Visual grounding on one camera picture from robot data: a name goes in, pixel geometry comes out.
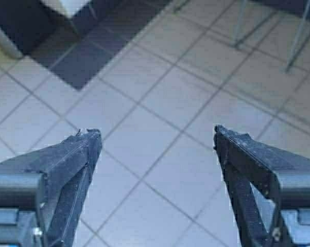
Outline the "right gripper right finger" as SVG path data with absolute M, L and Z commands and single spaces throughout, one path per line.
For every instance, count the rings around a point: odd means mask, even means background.
M 214 128 L 242 246 L 310 246 L 310 159 Z

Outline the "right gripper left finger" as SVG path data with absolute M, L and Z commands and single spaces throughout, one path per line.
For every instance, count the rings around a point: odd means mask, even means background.
M 87 129 L 0 162 L 0 246 L 72 246 L 101 150 Z

